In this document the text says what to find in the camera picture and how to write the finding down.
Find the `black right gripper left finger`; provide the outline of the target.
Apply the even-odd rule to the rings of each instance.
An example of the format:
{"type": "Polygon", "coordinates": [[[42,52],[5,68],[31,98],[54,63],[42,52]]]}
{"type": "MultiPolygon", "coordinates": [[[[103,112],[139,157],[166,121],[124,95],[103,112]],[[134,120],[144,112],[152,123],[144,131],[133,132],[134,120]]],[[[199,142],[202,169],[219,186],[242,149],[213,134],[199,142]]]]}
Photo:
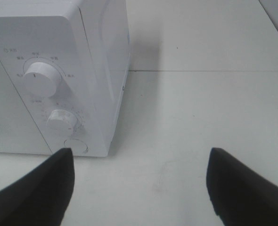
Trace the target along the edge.
{"type": "Polygon", "coordinates": [[[59,226],[74,191],[74,158],[62,148],[0,190],[0,226],[59,226]]]}

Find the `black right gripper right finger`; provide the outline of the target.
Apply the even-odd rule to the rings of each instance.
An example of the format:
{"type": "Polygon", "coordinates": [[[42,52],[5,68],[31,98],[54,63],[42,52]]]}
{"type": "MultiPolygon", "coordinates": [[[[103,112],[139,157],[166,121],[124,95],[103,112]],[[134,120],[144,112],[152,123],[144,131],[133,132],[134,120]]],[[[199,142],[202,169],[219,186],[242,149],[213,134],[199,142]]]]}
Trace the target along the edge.
{"type": "Polygon", "coordinates": [[[206,187],[226,226],[278,226],[278,186],[221,148],[212,148],[206,187]]]}

